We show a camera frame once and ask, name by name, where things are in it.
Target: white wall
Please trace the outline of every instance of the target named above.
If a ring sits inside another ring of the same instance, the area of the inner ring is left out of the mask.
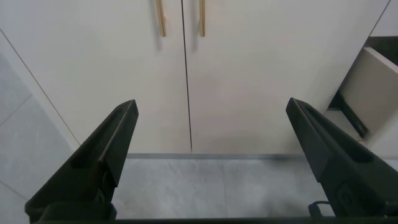
[[[398,0],[391,0],[376,24],[371,37],[398,35]]]

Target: drawer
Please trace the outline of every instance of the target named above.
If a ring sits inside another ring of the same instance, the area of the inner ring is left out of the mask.
[[[365,141],[380,156],[398,157],[398,150],[375,143],[398,127],[398,38],[373,38],[359,53],[340,93],[367,127]],[[392,140],[397,141],[398,133]]]

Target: wall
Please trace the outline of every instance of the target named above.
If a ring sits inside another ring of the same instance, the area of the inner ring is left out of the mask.
[[[371,37],[398,35],[398,0],[390,0],[386,10],[372,31]]]
[[[0,51],[0,223],[28,223],[26,201],[71,154]]]

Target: cabinet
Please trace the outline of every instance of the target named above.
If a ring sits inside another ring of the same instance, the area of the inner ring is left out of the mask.
[[[387,2],[209,0],[200,37],[163,0],[161,37],[152,0],[0,0],[0,26],[79,143],[136,99],[130,153],[287,154],[288,99],[325,111]]]
[[[329,102],[388,1],[183,0],[194,153],[300,153],[290,97]]]
[[[79,143],[135,99],[129,152],[189,153],[181,1],[1,0],[0,26]]]

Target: gray tile floor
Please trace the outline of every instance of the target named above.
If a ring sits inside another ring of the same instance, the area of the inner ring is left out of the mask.
[[[118,218],[294,217],[316,200],[303,159],[129,159],[113,203]]]

